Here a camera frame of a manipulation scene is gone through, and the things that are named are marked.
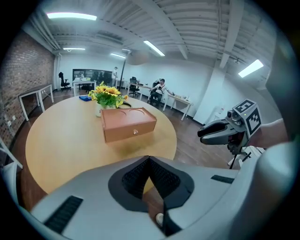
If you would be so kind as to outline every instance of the brick wall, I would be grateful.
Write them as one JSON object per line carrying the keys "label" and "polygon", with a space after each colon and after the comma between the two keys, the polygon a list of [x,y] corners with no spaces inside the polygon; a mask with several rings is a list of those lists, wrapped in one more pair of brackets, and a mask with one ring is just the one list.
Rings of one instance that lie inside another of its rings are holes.
{"label": "brick wall", "polygon": [[[21,31],[0,67],[0,136],[9,147],[25,120],[18,95],[36,85],[53,82],[54,55]],[[37,105],[35,94],[23,98],[27,114]],[[8,127],[5,118],[16,120]]]}

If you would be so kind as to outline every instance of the flower bouquet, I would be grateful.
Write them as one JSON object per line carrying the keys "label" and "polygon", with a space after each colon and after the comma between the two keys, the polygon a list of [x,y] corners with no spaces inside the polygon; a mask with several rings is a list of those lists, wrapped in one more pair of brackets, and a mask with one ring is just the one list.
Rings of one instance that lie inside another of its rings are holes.
{"label": "flower bouquet", "polygon": [[128,99],[128,96],[122,96],[121,93],[115,87],[107,87],[104,82],[101,82],[96,90],[92,90],[88,94],[92,100],[96,100],[95,114],[101,117],[101,109],[113,109],[123,104],[124,100]]}

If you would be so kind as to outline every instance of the round wooden table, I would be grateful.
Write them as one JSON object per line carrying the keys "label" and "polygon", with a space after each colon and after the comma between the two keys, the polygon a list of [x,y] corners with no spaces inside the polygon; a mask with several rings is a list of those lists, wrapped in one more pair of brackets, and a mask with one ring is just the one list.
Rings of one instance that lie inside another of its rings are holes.
{"label": "round wooden table", "polygon": [[[78,174],[124,159],[152,155],[174,159],[177,139],[172,123],[155,107],[129,98],[157,118],[151,133],[105,143],[95,101],[68,98],[42,113],[26,140],[26,160],[37,184],[50,193]],[[148,179],[144,192],[153,186]]]}

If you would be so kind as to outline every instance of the black pants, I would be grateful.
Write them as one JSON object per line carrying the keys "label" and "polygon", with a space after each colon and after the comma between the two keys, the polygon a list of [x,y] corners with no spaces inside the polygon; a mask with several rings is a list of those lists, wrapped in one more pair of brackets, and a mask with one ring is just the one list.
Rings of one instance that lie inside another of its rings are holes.
{"label": "black pants", "polygon": [[160,100],[162,98],[163,95],[157,93],[157,92],[153,92],[151,93],[151,96],[150,96],[150,103],[152,104],[153,102],[153,98],[158,98],[158,103],[160,103]]}

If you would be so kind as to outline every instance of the box lid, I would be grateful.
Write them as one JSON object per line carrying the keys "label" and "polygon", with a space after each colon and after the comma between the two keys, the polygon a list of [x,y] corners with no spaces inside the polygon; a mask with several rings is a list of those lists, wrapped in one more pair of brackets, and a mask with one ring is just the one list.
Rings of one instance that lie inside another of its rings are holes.
{"label": "box lid", "polygon": [[145,108],[108,109],[101,111],[103,128],[121,128],[156,121]]}

